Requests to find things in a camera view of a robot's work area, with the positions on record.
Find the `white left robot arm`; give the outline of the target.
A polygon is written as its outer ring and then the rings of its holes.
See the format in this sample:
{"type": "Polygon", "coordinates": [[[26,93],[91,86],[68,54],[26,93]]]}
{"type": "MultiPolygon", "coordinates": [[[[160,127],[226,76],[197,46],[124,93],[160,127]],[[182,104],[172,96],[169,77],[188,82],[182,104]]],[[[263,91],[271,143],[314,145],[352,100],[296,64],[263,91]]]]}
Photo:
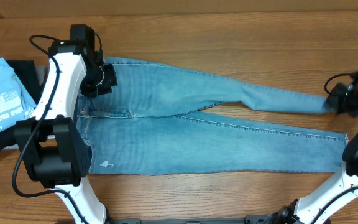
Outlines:
{"type": "Polygon", "coordinates": [[[79,91],[95,97],[117,83],[102,47],[101,41],[54,39],[45,51],[50,68],[41,99],[32,117],[14,127],[20,155],[13,190],[25,198],[57,194],[75,223],[113,222],[88,180],[91,153],[74,119],[79,91]]]}

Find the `blue denim jeans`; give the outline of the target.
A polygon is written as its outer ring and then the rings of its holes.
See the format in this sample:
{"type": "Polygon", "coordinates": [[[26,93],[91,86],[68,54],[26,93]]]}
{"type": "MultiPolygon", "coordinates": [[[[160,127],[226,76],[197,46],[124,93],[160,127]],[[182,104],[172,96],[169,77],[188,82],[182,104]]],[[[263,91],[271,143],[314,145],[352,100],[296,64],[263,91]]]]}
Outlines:
{"type": "Polygon", "coordinates": [[[161,63],[109,58],[117,86],[78,97],[76,126],[93,174],[242,170],[334,172],[347,136],[207,113],[241,102],[255,111],[326,114],[324,98],[161,63]]]}

